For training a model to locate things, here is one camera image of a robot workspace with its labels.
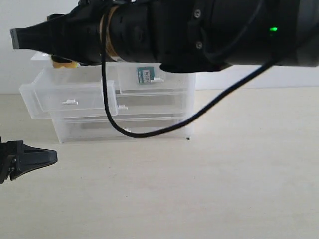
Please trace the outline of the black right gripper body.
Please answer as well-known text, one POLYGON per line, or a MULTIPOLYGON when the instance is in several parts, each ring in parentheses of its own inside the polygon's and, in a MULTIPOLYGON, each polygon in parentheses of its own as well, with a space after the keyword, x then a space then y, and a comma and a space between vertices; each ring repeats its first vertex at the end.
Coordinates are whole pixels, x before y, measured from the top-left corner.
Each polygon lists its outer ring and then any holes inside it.
POLYGON ((102 43, 102 24, 115 7, 114 0, 80 0, 74 9, 67 13, 80 18, 74 26, 74 33, 76 50, 82 57, 82 62, 77 63, 81 66, 101 65, 101 54, 106 50, 106 44, 102 43))

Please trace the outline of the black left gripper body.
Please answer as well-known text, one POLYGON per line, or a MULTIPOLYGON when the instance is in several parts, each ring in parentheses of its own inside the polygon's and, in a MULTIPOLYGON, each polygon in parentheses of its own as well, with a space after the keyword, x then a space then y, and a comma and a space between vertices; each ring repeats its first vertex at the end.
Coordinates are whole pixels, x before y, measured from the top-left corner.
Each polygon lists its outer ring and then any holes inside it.
POLYGON ((20 168, 20 160, 23 152, 23 141, 0 142, 0 183, 3 184, 9 178, 9 168, 17 164, 20 168))

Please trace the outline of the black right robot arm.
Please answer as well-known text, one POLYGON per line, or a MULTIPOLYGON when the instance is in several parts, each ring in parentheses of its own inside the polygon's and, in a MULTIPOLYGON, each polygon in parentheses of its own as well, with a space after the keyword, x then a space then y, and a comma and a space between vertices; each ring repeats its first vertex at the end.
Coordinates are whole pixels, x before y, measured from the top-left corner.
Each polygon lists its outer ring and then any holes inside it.
POLYGON ((316 0, 81 0, 68 14, 10 34, 14 49, 59 61, 193 73, 261 65, 318 25, 316 0))

